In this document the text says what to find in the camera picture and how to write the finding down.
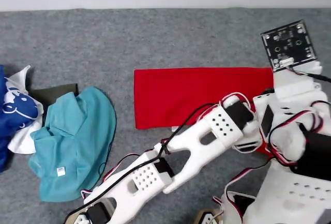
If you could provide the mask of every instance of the clothing tag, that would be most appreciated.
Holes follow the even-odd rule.
[[[173,126],[173,127],[171,127],[171,131],[172,131],[172,132],[175,132],[177,129],[178,129],[178,126]]]
[[[66,169],[64,167],[56,168],[57,176],[64,176],[66,174]]]

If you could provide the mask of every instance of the gray carpet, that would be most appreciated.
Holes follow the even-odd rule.
[[[92,85],[106,92],[118,116],[110,168],[128,152],[141,153],[170,134],[169,129],[135,130],[134,69],[269,66],[259,33],[299,19],[306,20],[324,74],[330,76],[330,9],[2,12],[0,64],[8,75],[31,64],[33,88],[77,82],[80,89]],[[330,86],[324,89],[331,93]],[[62,223],[83,201],[40,202],[39,181],[27,159],[15,155],[0,175],[0,223]],[[169,160],[177,170],[183,164],[182,156]],[[211,196],[220,196],[231,177],[264,160],[228,151],[175,192],[153,198],[132,223],[192,223],[199,209],[216,207]],[[265,170],[253,172],[233,189],[255,194],[264,175]]]

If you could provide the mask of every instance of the teal shirt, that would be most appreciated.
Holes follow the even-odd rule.
[[[45,126],[31,133],[36,153],[28,161],[40,178],[40,199],[71,201],[81,189],[91,189],[106,162],[115,128],[112,104],[94,87],[77,97],[63,95],[50,105]]]

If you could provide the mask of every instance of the circuit board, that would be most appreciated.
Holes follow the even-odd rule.
[[[261,33],[261,38],[274,72],[317,59],[303,20]]]

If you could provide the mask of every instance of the red cloth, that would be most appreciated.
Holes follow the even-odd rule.
[[[179,126],[197,107],[241,92],[251,100],[273,87],[270,68],[176,68],[134,71],[136,128]],[[197,113],[188,124],[196,121]]]

